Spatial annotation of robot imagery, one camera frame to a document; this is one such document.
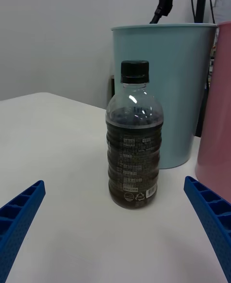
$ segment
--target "plastic bottle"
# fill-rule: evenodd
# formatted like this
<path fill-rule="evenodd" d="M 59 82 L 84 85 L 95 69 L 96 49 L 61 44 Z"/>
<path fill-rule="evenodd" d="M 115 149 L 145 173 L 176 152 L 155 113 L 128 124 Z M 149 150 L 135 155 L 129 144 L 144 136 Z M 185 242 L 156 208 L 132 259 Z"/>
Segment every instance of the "plastic bottle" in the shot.
<path fill-rule="evenodd" d="M 163 111 L 147 94 L 148 82 L 148 61 L 123 61 L 123 90 L 106 111 L 109 191 L 128 208 L 148 204 L 157 189 Z"/>

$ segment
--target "pink trash bin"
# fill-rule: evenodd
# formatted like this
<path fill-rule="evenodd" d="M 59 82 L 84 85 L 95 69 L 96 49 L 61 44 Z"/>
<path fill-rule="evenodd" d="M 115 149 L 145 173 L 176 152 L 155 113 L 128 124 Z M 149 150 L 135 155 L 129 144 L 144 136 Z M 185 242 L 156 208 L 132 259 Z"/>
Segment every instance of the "pink trash bin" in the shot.
<path fill-rule="evenodd" d="M 231 203 L 231 22 L 219 25 L 195 173 L 201 183 Z"/>

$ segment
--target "bottle neck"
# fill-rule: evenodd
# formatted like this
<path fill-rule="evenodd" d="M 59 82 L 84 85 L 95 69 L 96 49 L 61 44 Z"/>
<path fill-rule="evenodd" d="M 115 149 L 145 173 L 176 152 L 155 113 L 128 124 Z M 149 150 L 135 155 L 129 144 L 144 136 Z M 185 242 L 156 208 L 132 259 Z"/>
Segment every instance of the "bottle neck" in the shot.
<path fill-rule="evenodd" d="M 141 84 L 125 84 L 123 83 L 124 91 L 145 91 L 146 90 L 146 83 Z"/>

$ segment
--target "bottle label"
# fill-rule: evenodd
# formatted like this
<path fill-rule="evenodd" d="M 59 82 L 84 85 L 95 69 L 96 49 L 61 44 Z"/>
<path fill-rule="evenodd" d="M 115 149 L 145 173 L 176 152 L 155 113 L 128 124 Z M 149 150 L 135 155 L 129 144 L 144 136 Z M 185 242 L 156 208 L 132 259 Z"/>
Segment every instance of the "bottle label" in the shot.
<path fill-rule="evenodd" d="M 161 126 L 130 130 L 107 123 L 109 188 L 121 202 L 141 206 L 155 193 Z"/>

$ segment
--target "white tabletop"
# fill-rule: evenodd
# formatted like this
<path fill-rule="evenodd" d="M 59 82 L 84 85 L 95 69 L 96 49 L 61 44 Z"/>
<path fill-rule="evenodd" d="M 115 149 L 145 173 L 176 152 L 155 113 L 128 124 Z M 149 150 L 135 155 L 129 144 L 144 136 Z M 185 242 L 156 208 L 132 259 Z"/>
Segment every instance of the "white tabletop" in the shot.
<path fill-rule="evenodd" d="M 161 170 L 154 202 L 108 192 L 105 111 L 48 93 L 0 102 L 0 204 L 39 179 L 46 196 L 7 283 L 224 283 L 183 191 L 191 159 Z"/>

